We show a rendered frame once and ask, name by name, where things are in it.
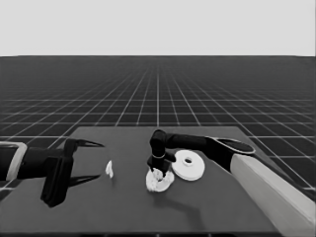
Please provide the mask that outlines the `large thick white disc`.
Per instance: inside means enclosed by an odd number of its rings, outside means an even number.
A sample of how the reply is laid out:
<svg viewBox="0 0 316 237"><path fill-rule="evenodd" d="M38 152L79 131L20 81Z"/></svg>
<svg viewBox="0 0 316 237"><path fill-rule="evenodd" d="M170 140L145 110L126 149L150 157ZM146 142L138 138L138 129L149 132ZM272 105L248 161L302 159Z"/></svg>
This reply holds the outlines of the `large thick white disc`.
<svg viewBox="0 0 316 237"><path fill-rule="evenodd" d="M192 150L178 150L175 153L176 161L172 164L172 170L181 179L197 181L203 176L205 164L203 159Z"/></svg>

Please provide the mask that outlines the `small white T-shaped piece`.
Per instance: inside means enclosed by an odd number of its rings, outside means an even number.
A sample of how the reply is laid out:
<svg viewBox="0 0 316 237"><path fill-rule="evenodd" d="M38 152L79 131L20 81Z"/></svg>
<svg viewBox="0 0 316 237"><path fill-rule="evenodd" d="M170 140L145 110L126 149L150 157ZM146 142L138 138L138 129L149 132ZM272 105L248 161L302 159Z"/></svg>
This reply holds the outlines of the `small white T-shaped piece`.
<svg viewBox="0 0 316 237"><path fill-rule="evenodd" d="M105 172L110 178L112 178L114 176L113 161L112 160L110 160L108 162L106 169L105 169Z"/></svg>

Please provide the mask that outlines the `white round pinned carrier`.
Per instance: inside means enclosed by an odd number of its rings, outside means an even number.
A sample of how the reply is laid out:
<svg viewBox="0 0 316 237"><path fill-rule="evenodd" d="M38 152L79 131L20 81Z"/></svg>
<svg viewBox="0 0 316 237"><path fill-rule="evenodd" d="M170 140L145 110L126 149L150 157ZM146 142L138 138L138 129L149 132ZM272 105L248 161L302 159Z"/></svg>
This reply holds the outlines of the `white round pinned carrier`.
<svg viewBox="0 0 316 237"><path fill-rule="evenodd" d="M162 180L157 180L154 176L153 177L148 177L147 174L146 174L146 183L147 182L154 182L154 183L157 183L157 193L161 193L161 192L164 192L166 191L171 185L168 185L166 184L164 181Z"/></svg>

